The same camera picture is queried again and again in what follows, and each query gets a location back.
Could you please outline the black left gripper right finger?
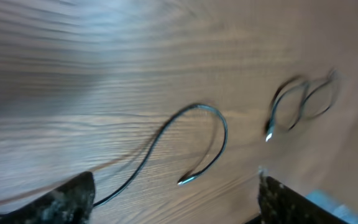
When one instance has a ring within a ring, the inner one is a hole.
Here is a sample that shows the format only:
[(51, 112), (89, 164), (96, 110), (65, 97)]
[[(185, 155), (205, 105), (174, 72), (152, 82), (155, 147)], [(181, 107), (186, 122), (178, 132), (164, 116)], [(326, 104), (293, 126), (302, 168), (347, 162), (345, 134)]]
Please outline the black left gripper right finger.
[(322, 191), (304, 196), (259, 170), (259, 224), (346, 224), (349, 211)]

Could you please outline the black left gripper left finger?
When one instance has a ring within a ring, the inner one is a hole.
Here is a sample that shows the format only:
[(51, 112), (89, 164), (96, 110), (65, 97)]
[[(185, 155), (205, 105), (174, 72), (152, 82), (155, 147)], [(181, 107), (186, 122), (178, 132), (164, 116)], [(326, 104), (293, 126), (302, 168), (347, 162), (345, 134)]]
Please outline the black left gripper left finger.
[(0, 224), (87, 224), (95, 193), (93, 173), (82, 172), (33, 202), (4, 215)]

